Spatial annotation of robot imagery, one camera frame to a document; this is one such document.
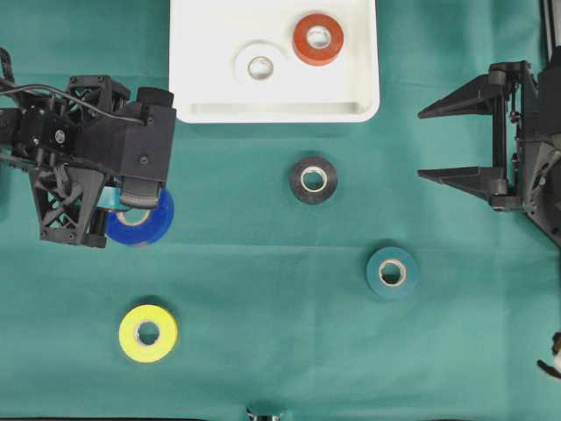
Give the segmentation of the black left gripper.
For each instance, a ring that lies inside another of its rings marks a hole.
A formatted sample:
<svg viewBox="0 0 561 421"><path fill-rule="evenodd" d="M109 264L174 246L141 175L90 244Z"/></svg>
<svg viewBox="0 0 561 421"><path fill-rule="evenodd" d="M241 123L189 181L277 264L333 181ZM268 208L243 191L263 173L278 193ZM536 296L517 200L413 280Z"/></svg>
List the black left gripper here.
<svg viewBox="0 0 561 421"><path fill-rule="evenodd" d="M112 117L130 96L108 75L73 76L64 91L11 85L11 166L29 175L41 239L105 248L121 189L106 186L110 175L78 159L75 144L85 125Z"/></svg>

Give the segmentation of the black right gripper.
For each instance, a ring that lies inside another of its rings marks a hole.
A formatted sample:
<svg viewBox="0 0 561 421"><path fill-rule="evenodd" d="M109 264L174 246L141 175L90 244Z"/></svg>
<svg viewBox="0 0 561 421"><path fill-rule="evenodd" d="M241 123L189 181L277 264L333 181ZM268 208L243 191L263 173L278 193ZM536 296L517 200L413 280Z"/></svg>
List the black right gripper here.
<svg viewBox="0 0 561 421"><path fill-rule="evenodd" d="M538 77L526 61L497 63L448 96L420 111L419 118L491 115L494 131L515 124L514 181L504 167L422 169L427 180L459 189L495 211L560 210L560 64L551 61Z"/></svg>

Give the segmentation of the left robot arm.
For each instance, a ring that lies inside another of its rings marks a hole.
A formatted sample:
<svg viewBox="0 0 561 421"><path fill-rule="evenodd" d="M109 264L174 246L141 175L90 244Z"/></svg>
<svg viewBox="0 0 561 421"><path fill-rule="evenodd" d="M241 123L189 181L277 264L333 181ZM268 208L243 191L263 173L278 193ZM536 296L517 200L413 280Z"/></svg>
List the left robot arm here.
<svg viewBox="0 0 561 421"><path fill-rule="evenodd" d="M67 89L19 88L7 50L1 52L1 161L29 175L41 239L103 248L109 212L98 205L110 176L76 158L87 124L111 117L131 92L108 75L70 78Z"/></svg>

